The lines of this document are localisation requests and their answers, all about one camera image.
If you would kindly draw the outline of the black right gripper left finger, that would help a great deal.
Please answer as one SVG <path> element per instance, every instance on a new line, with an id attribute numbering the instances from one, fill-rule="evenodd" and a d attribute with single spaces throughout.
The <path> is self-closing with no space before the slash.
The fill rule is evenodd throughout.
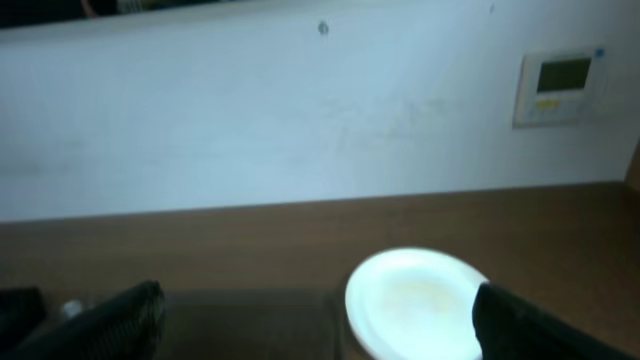
<path id="1" fill-rule="evenodd" d="M 9 351 L 5 360 L 148 360 L 165 325 L 157 281 L 140 283 Z"/>

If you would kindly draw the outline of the white plate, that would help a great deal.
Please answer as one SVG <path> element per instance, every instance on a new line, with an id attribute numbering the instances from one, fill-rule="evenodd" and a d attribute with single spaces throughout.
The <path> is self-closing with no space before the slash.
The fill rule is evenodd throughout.
<path id="1" fill-rule="evenodd" d="M 374 359 L 477 360 L 472 309 L 485 275 L 443 252 L 405 247 L 376 253 L 351 273 L 348 324 Z"/>

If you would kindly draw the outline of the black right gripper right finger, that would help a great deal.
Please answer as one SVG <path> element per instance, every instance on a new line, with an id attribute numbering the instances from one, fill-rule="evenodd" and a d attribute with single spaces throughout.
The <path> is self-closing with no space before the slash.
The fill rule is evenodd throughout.
<path id="1" fill-rule="evenodd" d="M 472 322 L 483 360 L 633 360 L 491 282 L 478 289 Z"/>

